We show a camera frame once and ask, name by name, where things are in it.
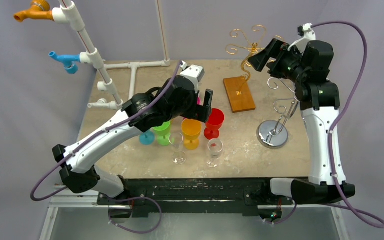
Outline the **green wine glass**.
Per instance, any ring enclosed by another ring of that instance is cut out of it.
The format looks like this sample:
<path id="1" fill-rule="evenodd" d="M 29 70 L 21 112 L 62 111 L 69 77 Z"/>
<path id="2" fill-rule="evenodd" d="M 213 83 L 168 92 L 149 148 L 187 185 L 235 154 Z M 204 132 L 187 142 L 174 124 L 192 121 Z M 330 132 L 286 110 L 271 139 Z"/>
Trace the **green wine glass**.
<path id="1" fill-rule="evenodd" d="M 152 130 L 159 145 L 170 145 L 171 121 L 166 121 L 161 126 L 153 127 Z"/>

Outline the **red wine glass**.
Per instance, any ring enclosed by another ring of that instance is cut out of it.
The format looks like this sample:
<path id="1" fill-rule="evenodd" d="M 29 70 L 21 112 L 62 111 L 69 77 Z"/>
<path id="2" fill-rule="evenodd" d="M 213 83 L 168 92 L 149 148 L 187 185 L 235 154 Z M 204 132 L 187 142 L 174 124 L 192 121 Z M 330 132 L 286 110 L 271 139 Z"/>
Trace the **red wine glass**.
<path id="1" fill-rule="evenodd" d="M 218 108 L 213 108 L 208 121 L 205 123 L 204 136 L 208 140 L 217 139 L 220 136 L 220 128 L 225 121 L 225 114 Z"/>

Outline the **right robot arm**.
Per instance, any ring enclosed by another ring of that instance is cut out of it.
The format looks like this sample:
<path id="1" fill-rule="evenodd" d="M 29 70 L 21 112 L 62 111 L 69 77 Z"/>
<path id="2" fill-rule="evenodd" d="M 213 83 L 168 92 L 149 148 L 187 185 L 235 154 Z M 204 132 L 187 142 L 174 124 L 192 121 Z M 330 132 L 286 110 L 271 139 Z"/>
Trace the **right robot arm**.
<path id="1" fill-rule="evenodd" d="M 272 178 L 260 191 L 262 200 L 268 204 L 280 196 L 299 205 L 334 204 L 356 194 L 356 187 L 347 182 L 341 163 L 337 135 L 340 94 L 338 86 L 328 79 L 333 58 L 334 49 L 327 42 L 311 40 L 300 51 L 274 38 L 248 60 L 256 71 L 268 68 L 271 77 L 294 83 L 309 141 L 308 179 Z"/>

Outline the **orange wine glass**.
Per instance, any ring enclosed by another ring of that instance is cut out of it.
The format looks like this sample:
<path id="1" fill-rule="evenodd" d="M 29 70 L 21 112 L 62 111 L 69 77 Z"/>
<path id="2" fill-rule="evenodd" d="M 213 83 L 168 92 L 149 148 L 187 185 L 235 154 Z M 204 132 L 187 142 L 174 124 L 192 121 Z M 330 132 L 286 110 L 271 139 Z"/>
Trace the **orange wine glass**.
<path id="1" fill-rule="evenodd" d="M 181 131 L 184 137 L 184 147 L 187 150 L 196 150 L 200 144 L 199 137 L 202 131 L 201 122 L 192 119 L 184 119 L 181 123 Z"/>

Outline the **blue wine glass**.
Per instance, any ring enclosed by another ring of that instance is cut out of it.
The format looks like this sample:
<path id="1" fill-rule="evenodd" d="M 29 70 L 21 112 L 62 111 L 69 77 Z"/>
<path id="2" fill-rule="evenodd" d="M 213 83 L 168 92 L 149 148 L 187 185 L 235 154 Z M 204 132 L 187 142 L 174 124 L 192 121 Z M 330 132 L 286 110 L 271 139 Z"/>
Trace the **blue wine glass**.
<path id="1" fill-rule="evenodd" d="M 148 130 L 148 131 L 141 133 L 139 135 L 139 142 L 142 145 L 149 146 L 154 141 L 155 141 L 155 134 L 151 130 Z"/>

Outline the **clear wine glass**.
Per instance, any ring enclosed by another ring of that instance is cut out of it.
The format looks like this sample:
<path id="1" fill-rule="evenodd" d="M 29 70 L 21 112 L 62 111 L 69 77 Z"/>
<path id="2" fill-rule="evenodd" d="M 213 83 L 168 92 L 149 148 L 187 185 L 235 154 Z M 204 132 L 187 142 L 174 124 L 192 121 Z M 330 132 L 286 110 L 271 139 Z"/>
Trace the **clear wine glass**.
<path id="1" fill-rule="evenodd" d="M 224 145 L 220 139 L 213 138 L 208 142 L 206 164 L 209 168 L 216 168 L 219 165 L 223 150 Z"/>
<path id="2" fill-rule="evenodd" d="M 181 132 L 173 132 L 169 137 L 169 143 L 173 149 L 172 161 L 177 165 L 182 165 L 187 160 L 187 155 L 183 151 L 184 136 Z"/>

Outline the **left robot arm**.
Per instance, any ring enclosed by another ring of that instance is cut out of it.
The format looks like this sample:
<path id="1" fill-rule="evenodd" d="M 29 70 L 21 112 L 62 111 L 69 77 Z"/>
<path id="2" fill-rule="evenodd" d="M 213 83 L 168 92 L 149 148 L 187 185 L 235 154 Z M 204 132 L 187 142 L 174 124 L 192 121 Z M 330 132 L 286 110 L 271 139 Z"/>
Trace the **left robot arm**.
<path id="1" fill-rule="evenodd" d="M 63 184 L 74 194 L 100 192 L 118 205 L 126 203 L 129 191 L 123 178 L 101 170 L 96 163 L 129 139 L 176 117 L 206 123 L 212 108 L 213 91 L 206 89 L 203 104 L 198 91 L 184 76 L 168 79 L 162 87 L 135 94 L 104 125 L 70 146 L 57 145 L 53 153 L 61 164 Z"/>

